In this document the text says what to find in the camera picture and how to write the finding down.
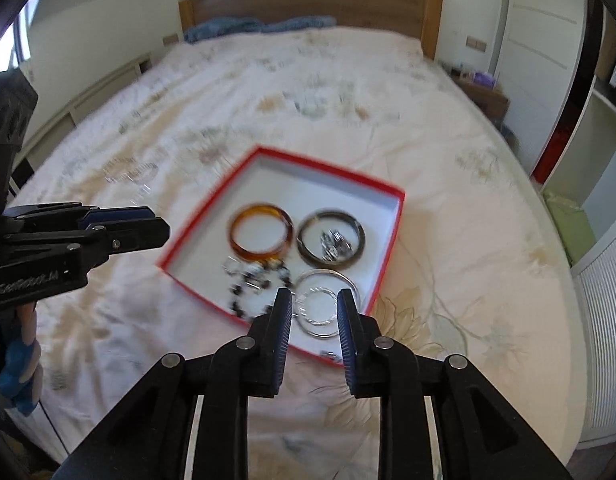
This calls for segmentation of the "gloved left hand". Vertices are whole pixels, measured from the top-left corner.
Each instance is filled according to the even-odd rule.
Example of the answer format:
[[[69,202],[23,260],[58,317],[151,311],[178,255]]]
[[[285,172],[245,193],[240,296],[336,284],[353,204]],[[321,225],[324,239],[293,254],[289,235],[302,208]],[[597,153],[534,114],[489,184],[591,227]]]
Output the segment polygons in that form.
[[[4,364],[0,370],[0,393],[25,417],[37,407],[42,389],[41,348],[37,340],[35,304],[14,310],[9,336],[3,347]]]

